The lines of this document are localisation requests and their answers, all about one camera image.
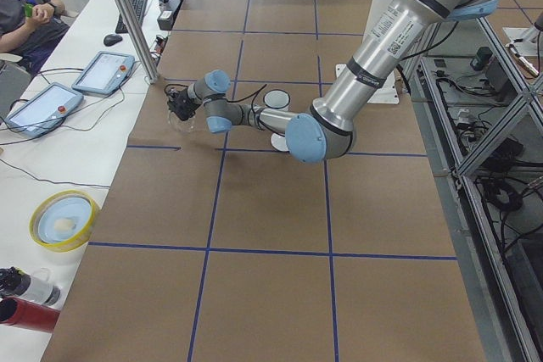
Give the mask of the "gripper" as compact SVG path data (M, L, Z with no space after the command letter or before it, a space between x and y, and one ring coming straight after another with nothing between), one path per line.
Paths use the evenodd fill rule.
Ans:
M188 87L172 86L165 90L167 106L169 110L181 121L187 121L194 117L198 105L188 94Z

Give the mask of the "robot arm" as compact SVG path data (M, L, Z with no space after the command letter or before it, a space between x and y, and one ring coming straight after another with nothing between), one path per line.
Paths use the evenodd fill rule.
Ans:
M225 133L236 125L281 133L289 153L304 163L339 158L355 142L357 114L429 25L487 16L498 1L391 0L327 93L314 99L304 113L227 100L231 82L222 70L213 70L179 91L170 88L167 105L182 121L204 109L211 133Z

